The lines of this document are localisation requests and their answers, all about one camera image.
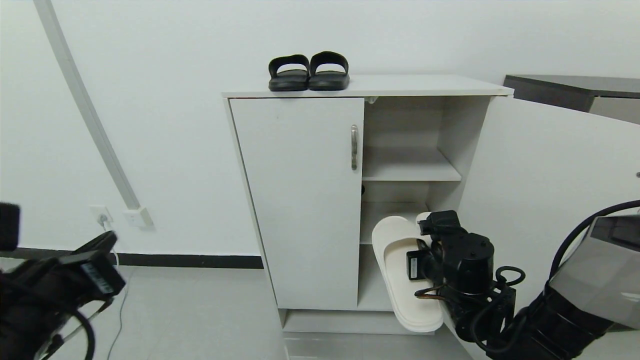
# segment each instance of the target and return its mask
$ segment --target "cabinet door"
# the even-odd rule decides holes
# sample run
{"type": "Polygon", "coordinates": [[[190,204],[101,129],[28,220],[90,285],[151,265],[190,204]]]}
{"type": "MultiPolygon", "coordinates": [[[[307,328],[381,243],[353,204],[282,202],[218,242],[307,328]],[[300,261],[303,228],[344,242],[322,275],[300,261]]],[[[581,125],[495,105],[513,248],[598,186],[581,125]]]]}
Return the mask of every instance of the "cabinet door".
{"type": "Polygon", "coordinates": [[[278,307],[356,308],[364,100],[230,103],[278,307]]]}
{"type": "Polygon", "coordinates": [[[496,268],[526,272],[516,287],[518,306],[526,306],[576,225],[607,206],[640,199],[638,172],[640,126],[497,97],[478,140],[460,221],[491,239],[496,268]]]}

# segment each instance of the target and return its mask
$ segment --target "cabinet top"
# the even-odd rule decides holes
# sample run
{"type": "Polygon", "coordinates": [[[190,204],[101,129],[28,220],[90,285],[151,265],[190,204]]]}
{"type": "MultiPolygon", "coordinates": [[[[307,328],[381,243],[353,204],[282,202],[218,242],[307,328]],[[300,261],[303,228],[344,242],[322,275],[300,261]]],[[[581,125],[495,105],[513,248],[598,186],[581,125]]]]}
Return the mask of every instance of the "cabinet top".
{"type": "Polygon", "coordinates": [[[243,97],[375,97],[513,95],[513,89],[457,75],[350,74],[349,87],[341,91],[271,92],[268,78],[234,85],[222,92],[226,98],[243,97]]]}

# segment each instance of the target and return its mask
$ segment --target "electrical outlet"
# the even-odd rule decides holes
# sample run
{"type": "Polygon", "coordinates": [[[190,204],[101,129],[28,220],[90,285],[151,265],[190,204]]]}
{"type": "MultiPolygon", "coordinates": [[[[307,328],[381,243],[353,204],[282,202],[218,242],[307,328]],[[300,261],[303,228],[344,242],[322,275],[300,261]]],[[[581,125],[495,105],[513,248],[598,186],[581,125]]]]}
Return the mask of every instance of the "electrical outlet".
{"type": "Polygon", "coordinates": [[[151,216],[149,215],[147,208],[144,206],[135,210],[125,210],[122,214],[124,215],[127,224],[134,227],[147,227],[154,224],[154,222],[151,221],[151,216]]]}
{"type": "Polygon", "coordinates": [[[101,215],[105,215],[107,216],[107,220],[106,222],[113,222],[113,218],[111,217],[111,214],[109,214],[109,210],[107,209],[107,207],[105,205],[89,205],[89,210],[91,210],[91,214],[93,215],[93,219],[96,222],[100,222],[100,216],[101,215]]]}

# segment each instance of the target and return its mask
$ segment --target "slipper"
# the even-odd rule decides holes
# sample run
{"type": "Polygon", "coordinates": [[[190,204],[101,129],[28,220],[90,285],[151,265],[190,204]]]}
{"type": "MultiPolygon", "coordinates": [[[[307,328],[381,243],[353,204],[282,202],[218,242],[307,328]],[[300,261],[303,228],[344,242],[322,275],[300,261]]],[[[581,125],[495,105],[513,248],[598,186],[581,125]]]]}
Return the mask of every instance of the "slipper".
{"type": "Polygon", "coordinates": [[[306,56],[296,54],[275,58],[269,62],[269,90],[271,91],[304,91],[309,81],[309,60],[306,56]],[[283,65],[300,64],[306,70],[295,69],[278,72],[283,65]]]}
{"type": "MultiPolygon", "coordinates": [[[[428,213],[420,214],[420,220],[428,213]]],[[[432,287],[430,280],[410,281],[406,273],[406,253],[417,250],[420,236],[417,223],[400,217],[386,217],[373,229],[371,242],[385,280],[391,304],[400,324],[412,332],[433,332],[443,323],[440,301],[418,299],[414,293],[432,287]]]]}
{"type": "Polygon", "coordinates": [[[344,90],[349,85],[349,63],[344,56],[331,51],[323,51],[315,54],[311,58],[311,69],[309,78],[309,90],[336,91],[344,90]],[[344,68],[341,71],[321,71],[316,72],[318,66],[322,64],[336,64],[344,68]]]}

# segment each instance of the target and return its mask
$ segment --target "cabinet shelf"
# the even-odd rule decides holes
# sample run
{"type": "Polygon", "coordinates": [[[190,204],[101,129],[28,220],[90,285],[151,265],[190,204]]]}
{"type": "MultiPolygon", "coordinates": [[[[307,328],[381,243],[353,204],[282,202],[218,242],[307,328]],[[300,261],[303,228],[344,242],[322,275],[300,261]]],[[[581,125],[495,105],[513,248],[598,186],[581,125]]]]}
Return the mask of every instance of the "cabinet shelf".
{"type": "Polygon", "coordinates": [[[432,147],[365,147],[363,181],[460,181],[462,177],[432,147]]]}
{"type": "Polygon", "coordinates": [[[371,245],[371,233],[376,224],[392,215],[414,221],[418,214],[427,211],[426,206],[412,202],[363,202],[360,213],[360,244],[371,245]]]}

